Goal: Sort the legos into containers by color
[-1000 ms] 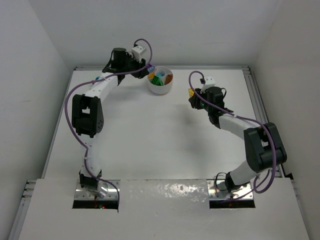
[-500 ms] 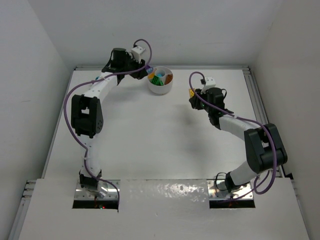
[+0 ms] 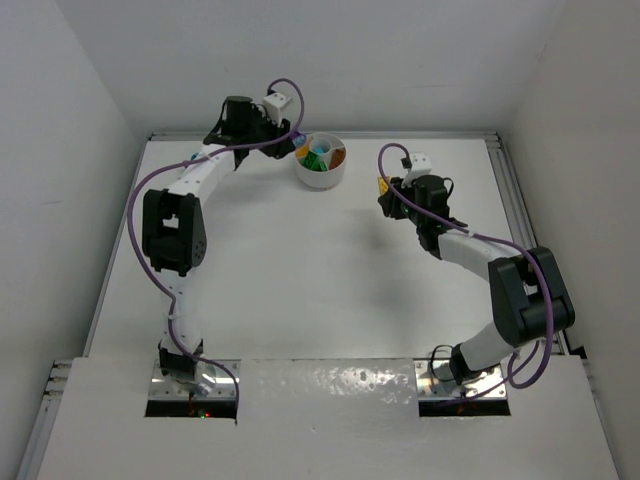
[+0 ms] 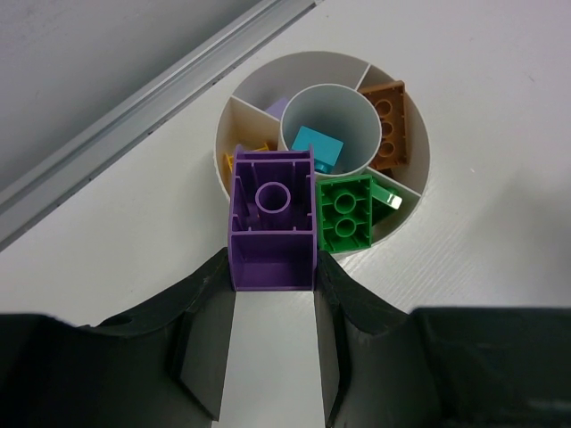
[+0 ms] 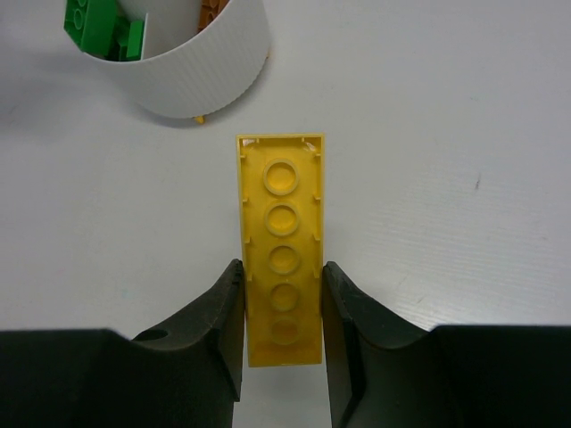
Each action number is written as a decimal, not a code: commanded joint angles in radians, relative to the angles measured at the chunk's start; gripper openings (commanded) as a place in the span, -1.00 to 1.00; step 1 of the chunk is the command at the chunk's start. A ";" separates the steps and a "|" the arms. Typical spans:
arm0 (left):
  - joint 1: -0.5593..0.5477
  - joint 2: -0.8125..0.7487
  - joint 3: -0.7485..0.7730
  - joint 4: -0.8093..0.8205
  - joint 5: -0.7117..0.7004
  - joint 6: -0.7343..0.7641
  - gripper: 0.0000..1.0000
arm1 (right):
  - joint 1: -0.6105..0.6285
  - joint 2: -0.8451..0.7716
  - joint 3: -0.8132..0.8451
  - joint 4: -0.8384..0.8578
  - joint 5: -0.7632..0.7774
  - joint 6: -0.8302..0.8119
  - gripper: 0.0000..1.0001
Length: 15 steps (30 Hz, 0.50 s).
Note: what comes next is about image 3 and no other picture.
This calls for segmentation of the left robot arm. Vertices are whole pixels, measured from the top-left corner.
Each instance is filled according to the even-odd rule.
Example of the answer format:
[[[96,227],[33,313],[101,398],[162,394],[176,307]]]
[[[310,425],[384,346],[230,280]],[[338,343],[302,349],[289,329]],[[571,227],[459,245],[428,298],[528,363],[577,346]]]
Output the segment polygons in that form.
[[[199,379],[197,358],[204,340],[190,312],[189,284],[206,255],[203,206],[215,188],[236,171],[250,151],[281,159],[294,150],[284,116],[292,99],[270,90],[260,103],[229,96],[214,128],[178,179],[149,189],[142,202],[142,252],[154,277],[168,291],[168,326],[159,344],[164,375],[182,381]]]

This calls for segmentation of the yellow lego brick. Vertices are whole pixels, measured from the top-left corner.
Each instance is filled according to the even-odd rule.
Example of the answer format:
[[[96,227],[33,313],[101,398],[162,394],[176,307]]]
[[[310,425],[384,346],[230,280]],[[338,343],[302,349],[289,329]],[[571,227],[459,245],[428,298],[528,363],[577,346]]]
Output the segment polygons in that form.
[[[301,148],[296,150],[297,157],[306,157],[309,153],[309,147],[307,145],[302,146]]]

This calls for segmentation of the long yellow lego plate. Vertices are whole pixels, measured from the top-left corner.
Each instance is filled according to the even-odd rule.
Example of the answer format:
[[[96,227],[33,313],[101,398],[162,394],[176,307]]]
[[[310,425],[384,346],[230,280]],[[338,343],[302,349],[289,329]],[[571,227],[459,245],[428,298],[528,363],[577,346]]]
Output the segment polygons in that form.
[[[377,179],[377,184],[378,184],[379,195],[380,196],[385,195],[389,190],[388,180],[385,179],[384,177],[379,177]]]

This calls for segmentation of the purple yellow green lego cluster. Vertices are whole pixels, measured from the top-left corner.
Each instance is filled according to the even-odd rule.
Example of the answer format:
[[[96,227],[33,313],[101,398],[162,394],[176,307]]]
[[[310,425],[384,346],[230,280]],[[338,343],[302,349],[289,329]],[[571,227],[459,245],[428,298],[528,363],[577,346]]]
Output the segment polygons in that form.
[[[296,148],[300,148],[307,142],[307,136],[301,132],[294,132],[291,135],[291,141]]]

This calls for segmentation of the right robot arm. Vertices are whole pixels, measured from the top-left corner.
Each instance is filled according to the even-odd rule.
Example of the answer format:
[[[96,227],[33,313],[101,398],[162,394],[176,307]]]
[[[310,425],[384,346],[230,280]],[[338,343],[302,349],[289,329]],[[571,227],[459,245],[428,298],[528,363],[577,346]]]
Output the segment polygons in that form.
[[[474,233],[450,214],[454,183],[448,177],[382,177],[378,203],[385,217],[411,222],[421,247],[440,261],[489,285],[491,320],[451,348],[446,379],[468,382],[533,344],[545,346],[575,323],[576,313],[554,254]]]

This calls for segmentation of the green lego brick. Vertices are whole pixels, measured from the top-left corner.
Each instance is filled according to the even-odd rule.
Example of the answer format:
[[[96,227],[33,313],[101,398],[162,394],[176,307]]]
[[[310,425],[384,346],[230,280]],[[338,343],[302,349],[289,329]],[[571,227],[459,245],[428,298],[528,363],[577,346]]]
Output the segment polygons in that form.
[[[302,161],[302,166],[311,171],[325,171],[326,165],[322,159],[315,153],[310,152]]]

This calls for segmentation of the white divided round container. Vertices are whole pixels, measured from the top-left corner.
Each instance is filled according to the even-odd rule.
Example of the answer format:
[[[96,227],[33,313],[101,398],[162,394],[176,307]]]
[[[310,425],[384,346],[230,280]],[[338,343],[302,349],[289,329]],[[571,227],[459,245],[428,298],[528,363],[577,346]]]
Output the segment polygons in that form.
[[[311,133],[295,150],[294,170],[298,179],[315,190],[337,186],[346,170],[344,142],[329,133]]]

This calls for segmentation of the orange brown lego piece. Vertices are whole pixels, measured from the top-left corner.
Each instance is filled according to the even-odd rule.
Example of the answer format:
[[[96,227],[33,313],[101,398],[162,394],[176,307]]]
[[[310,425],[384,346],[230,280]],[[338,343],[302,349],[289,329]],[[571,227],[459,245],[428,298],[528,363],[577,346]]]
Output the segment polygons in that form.
[[[343,148],[340,149],[335,149],[332,153],[331,159],[330,159],[330,163],[329,163],[329,169],[333,170],[337,167],[339,167],[341,165],[341,163],[344,161],[346,157],[346,150]]]

